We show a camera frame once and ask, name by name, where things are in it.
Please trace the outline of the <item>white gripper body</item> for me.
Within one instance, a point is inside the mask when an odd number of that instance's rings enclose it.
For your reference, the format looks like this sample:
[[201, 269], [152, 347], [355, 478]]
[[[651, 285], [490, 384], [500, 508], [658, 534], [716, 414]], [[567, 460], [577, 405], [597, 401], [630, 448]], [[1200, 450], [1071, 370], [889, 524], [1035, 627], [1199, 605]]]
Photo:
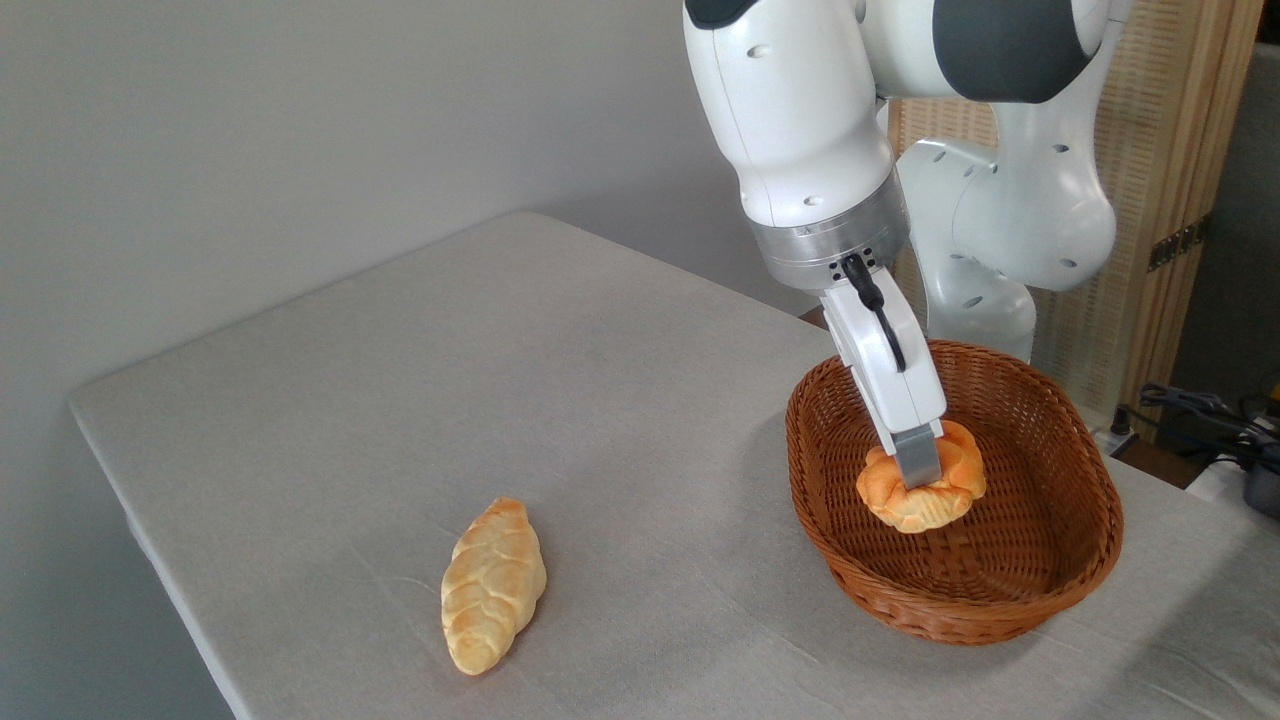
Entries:
[[942, 436], [946, 398], [914, 311], [883, 268], [869, 274], [883, 296], [882, 313], [865, 306], [845, 270], [820, 300], [829, 333], [850, 368], [879, 436], [929, 427]]

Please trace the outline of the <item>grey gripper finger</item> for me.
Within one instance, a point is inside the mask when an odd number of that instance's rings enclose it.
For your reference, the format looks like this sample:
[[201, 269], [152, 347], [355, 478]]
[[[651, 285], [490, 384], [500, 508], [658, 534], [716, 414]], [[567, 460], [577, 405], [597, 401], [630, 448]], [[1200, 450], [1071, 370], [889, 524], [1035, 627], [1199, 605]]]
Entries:
[[936, 429], [941, 429], [937, 421], [891, 434], [893, 457], [906, 489], [933, 484], [943, 474], [937, 450]]

